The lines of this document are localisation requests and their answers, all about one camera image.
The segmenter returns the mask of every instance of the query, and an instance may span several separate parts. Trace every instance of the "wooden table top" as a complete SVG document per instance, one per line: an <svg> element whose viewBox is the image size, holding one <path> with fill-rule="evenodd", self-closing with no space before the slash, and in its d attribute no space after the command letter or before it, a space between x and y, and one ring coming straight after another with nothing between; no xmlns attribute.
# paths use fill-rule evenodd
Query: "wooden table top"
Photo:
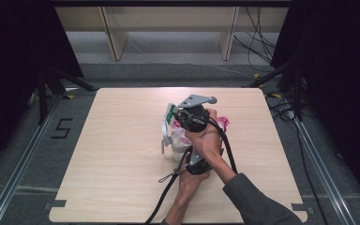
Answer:
<svg viewBox="0 0 360 225"><path fill-rule="evenodd" d="M168 103L189 95L216 97L203 104L227 116L227 136L240 173L265 195L292 210L303 203L276 127L260 89L255 88L103 88L98 90L57 193L64 207L53 207L53 222L145 222L177 165L171 147L161 154L161 121ZM153 222L164 219L177 193L168 192ZM215 172L202 182L185 223L242 223L222 191ZM302 221L306 212L295 212Z"/></svg>

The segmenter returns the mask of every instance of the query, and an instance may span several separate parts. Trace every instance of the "table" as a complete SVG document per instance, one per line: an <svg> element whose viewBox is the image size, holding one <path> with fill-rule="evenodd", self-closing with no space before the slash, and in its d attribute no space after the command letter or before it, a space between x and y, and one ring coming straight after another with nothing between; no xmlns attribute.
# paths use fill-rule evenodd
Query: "table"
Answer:
<svg viewBox="0 0 360 225"><path fill-rule="evenodd" d="M158 180L177 164L170 147L161 154L161 121L168 103L179 104L190 94L217 98L217 104L204 107L229 118L227 135L239 172L291 210L292 203L302 203L260 89L102 88L55 199L65 206L53 207L50 220L145 222L167 184ZM222 187L216 173L211 172L191 202L184 222L242 222ZM153 222L165 218L176 193L177 181ZM306 212L295 213L307 220Z"/></svg>

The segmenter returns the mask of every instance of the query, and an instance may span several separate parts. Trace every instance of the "person's right hand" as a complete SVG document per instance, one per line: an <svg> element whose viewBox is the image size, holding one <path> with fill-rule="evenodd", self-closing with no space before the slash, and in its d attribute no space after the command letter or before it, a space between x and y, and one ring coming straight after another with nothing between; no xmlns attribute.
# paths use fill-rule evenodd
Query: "person's right hand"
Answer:
<svg viewBox="0 0 360 225"><path fill-rule="evenodd" d="M217 112L212 109L206 109L209 115L215 121L218 120ZM212 125L208 124L204 131L195 133L186 130L186 137L191 140L194 149L202 155L208 163L217 157L221 158L221 138L218 130Z"/></svg>

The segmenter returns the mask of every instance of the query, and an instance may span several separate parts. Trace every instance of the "person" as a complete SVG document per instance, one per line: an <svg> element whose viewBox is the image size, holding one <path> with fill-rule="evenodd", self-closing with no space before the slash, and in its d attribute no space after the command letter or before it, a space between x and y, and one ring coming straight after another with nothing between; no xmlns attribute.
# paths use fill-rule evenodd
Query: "person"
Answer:
<svg viewBox="0 0 360 225"><path fill-rule="evenodd" d="M217 112L212 109L206 110L216 121ZM245 224L302 224L300 218L291 210L266 197L243 173L236 174L231 169L219 153L221 139L218 131L212 125L209 124L204 131L199 133L187 130L186 137L191 140L194 149L197 149L198 153L206 159L224 183L224 192L239 210ZM177 225L182 223L189 203L201 182L209 177L209 172L191 175L185 171L181 172L179 177L177 196L161 224Z"/></svg>

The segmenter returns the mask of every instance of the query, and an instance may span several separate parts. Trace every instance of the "gray carpet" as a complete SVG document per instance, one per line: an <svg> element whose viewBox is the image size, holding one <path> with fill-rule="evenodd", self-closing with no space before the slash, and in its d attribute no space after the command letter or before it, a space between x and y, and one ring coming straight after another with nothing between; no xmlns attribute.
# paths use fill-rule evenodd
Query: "gray carpet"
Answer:
<svg viewBox="0 0 360 225"><path fill-rule="evenodd" d="M231 71L242 71L248 76L256 73L250 66L219 66ZM245 75L230 73L213 67L195 65L82 65L84 81L96 87L160 87L160 86L222 86L240 87L252 83ZM262 90L266 93L276 90L279 78L266 83ZM65 87L76 85L63 81ZM55 197L57 189L66 172L75 144L83 128L94 94L84 90L68 92L73 99L62 99L54 112L51 123L38 146L36 153L25 172L1 224L52 224L49 221L49 203ZM278 104L280 99L270 97L268 103ZM305 114L314 115L312 110L305 109ZM335 180L341 194L352 209L352 214L360 224L360 187L353 178L347 165L335 156L337 151L318 116L304 116L304 124L322 155L322 159ZM64 130L56 130L61 119L62 127L70 128L65 139L52 139L65 135ZM10 177L17 161L21 157L38 122L38 103L35 102L19 122L17 132L7 143L7 148L0 153L0 189ZM289 121L275 119L277 131L292 172L299 187L306 207L314 209L315 214L308 215L306 224L323 224L319 205L312 195L311 186L306 179L300 154L296 130ZM329 224L341 224L329 201L323 186L306 156L307 171L318 194L324 216Z"/></svg>

